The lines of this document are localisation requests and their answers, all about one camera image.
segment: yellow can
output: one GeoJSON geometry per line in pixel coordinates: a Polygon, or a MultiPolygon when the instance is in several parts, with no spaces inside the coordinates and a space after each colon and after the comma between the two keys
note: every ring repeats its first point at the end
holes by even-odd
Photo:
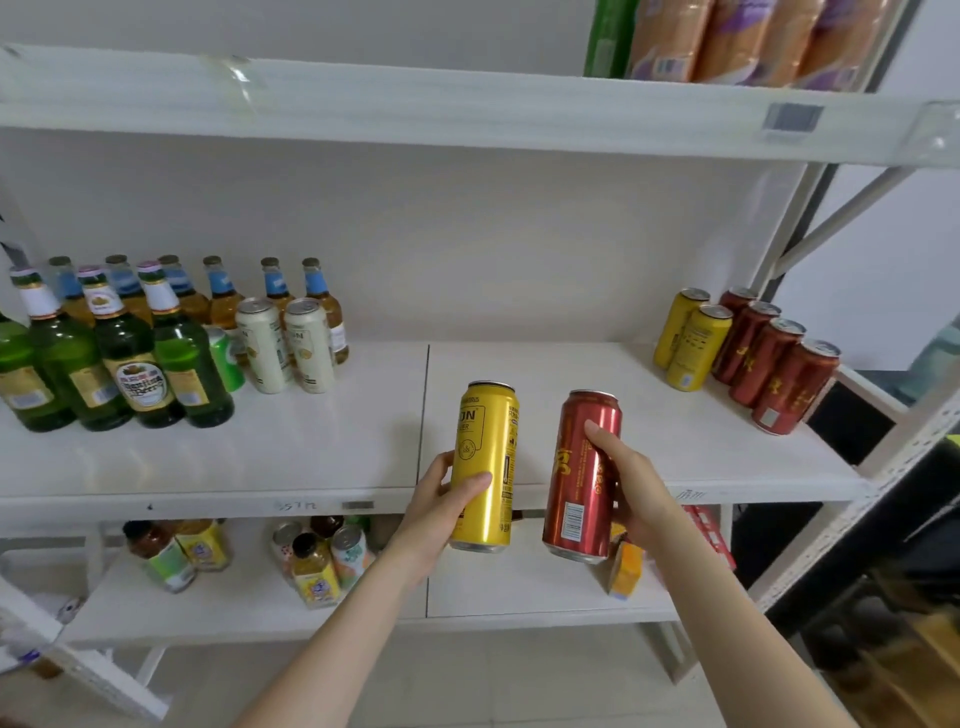
{"type": "Polygon", "coordinates": [[[450,487],[456,488],[471,475],[486,471],[493,473],[493,481],[457,519],[450,537],[454,548],[497,553],[510,545],[519,417],[516,393],[506,384],[472,381],[460,399],[450,487]]]}
{"type": "Polygon", "coordinates": [[[666,323],[660,332],[660,340],[654,351],[654,364],[661,369],[670,366],[673,352],[680,343],[680,335],[684,332],[686,320],[702,303],[710,300],[710,294],[703,288],[685,288],[673,297],[670,304],[670,313],[666,315],[666,323]]]}
{"type": "Polygon", "coordinates": [[[733,313],[716,303],[704,303],[691,313],[670,368],[666,370],[667,384],[682,392],[700,389],[732,321],[733,313]]]}

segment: small can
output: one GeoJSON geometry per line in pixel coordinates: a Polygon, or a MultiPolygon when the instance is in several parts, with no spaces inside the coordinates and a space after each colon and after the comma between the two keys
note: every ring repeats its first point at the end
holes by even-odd
{"type": "Polygon", "coordinates": [[[657,348],[654,350],[654,364],[661,369],[670,366],[673,354],[680,344],[680,337],[684,333],[687,319],[702,303],[710,300],[710,294],[703,288],[685,288],[673,297],[670,304],[670,313],[666,315],[666,323],[660,332],[657,348]]]}
{"type": "Polygon", "coordinates": [[[297,358],[300,386],[319,395],[333,386],[336,361],[326,311],[316,299],[293,299],[283,313],[287,341],[297,358]]]}
{"type": "Polygon", "coordinates": [[[787,435],[840,366],[840,350],[828,341],[804,339],[780,360],[754,408],[756,426],[787,435]]]}
{"type": "Polygon", "coordinates": [[[510,545],[519,418],[520,405],[508,384],[472,381],[461,397],[450,487],[486,471],[493,481],[457,519],[450,537],[454,548],[497,553],[510,545]]]}
{"type": "Polygon", "coordinates": [[[236,321],[253,369],[253,386],[265,395],[282,392],[294,373],[274,302],[244,299],[237,305],[236,321]]]}
{"type": "Polygon", "coordinates": [[[740,368],[743,357],[750,350],[756,335],[767,322],[773,321],[778,316],[780,316],[780,309],[764,301],[754,301],[741,308],[739,313],[733,314],[730,333],[713,364],[713,376],[717,381],[724,384],[730,384],[733,381],[733,376],[740,368]]]}
{"type": "Polygon", "coordinates": [[[804,338],[805,333],[803,325],[790,319],[777,318],[763,327],[733,376],[730,398],[753,408],[783,355],[804,338]]]}
{"type": "Polygon", "coordinates": [[[704,303],[690,314],[680,345],[666,371],[667,384],[681,392],[700,389],[727,338],[732,319],[730,310],[716,303],[704,303]]]}
{"type": "Polygon", "coordinates": [[[575,389],[566,398],[560,411],[543,543],[564,559],[599,564],[610,551],[617,473],[610,458],[587,439],[587,420],[619,437],[622,413],[616,397],[575,389]]]}
{"type": "Polygon", "coordinates": [[[373,563],[373,552],[367,546],[367,536],[358,525],[345,525],[333,534],[330,554],[340,586],[347,591],[373,563]]]}
{"type": "Polygon", "coordinates": [[[228,392],[236,392],[246,383],[247,378],[243,376],[243,370],[237,365],[237,357],[230,350],[229,336],[220,327],[204,328],[210,339],[210,353],[213,355],[213,363],[217,365],[220,379],[224,381],[228,392]]]}

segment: tiled floor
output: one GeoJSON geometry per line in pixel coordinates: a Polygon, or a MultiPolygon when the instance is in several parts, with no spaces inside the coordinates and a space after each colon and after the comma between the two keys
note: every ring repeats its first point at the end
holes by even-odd
{"type": "MultiPolygon", "coordinates": [[[[165,728],[228,728],[298,644],[171,650],[153,687],[175,698],[165,728]]],[[[0,715],[30,728],[144,728],[66,678],[0,677],[0,715]]],[[[675,688],[632,625],[465,634],[396,633],[353,728],[722,728],[705,682],[675,688]]]]}

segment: glass bottle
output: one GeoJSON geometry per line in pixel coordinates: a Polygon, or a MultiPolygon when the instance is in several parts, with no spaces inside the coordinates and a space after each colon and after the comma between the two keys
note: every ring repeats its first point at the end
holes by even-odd
{"type": "Polygon", "coordinates": [[[343,364],[350,355],[347,330],[344,328],[344,310],[340,307],[340,302],[330,294],[330,289],[326,287],[326,280],[317,258],[303,259],[303,275],[306,278],[307,297],[317,299],[326,311],[326,324],[330,327],[330,347],[333,349],[337,364],[343,364]]]}
{"type": "Polygon", "coordinates": [[[170,287],[180,299],[180,308],[183,312],[198,324],[209,326],[210,299],[203,293],[198,293],[193,287],[193,282],[180,265],[180,258],[176,255],[161,255],[158,260],[163,266],[163,272],[167,276],[170,287]]]}
{"type": "Polygon", "coordinates": [[[154,317],[150,313],[150,305],[143,295],[140,281],[127,262],[125,255],[107,256],[107,280],[113,290],[120,294],[124,306],[138,319],[143,319],[149,326],[154,324],[154,317]]]}
{"type": "Polygon", "coordinates": [[[154,357],[154,332],[124,306],[99,265],[80,268],[84,295],[97,319],[93,335],[120,393],[144,427],[158,429],[183,419],[183,405],[154,357]]]}
{"type": "Polygon", "coordinates": [[[233,398],[220,379],[204,327],[180,309],[180,299],[155,260],[136,266],[154,312],[156,360],[195,427],[215,427],[233,416],[233,398]]]}
{"type": "Polygon", "coordinates": [[[27,327],[0,313],[0,397],[31,432],[50,432],[77,416],[39,366],[27,327]]]}
{"type": "Polygon", "coordinates": [[[90,313],[90,309],[86,306],[84,291],[73,272],[73,261],[66,255],[54,255],[47,262],[53,269],[54,276],[57,277],[60,295],[63,298],[63,310],[67,312],[70,318],[93,328],[95,320],[93,314],[90,313]]]}
{"type": "Polygon", "coordinates": [[[210,323],[227,332],[234,358],[237,363],[246,364],[247,345],[236,321],[237,305],[243,301],[243,296],[233,287],[233,282],[224,268],[224,261],[219,255],[205,257],[204,268],[210,281],[210,323]]]}
{"type": "Polygon", "coordinates": [[[133,413],[113,382],[93,331],[71,319],[34,268],[11,268],[30,315],[28,336],[40,369],[80,424],[94,432],[114,429],[133,413]]]}

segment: hand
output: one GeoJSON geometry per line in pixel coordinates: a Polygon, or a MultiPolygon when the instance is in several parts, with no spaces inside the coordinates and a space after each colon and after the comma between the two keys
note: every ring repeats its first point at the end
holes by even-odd
{"type": "Polygon", "coordinates": [[[408,574],[409,587],[416,586],[430,574],[461,512],[490,487],[493,476],[479,473],[451,491],[449,483],[441,483],[451,465],[453,450],[433,459],[426,475],[417,483],[403,521],[384,554],[401,562],[408,574]]]}
{"type": "Polygon", "coordinates": [[[613,519],[627,527],[627,535],[633,543],[649,549],[665,522],[681,511],[680,504],[663,485],[650,458],[628,448],[620,438],[593,420],[585,422],[584,432],[610,457],[620,472],[623,497],[617,497],[613,519]]]}

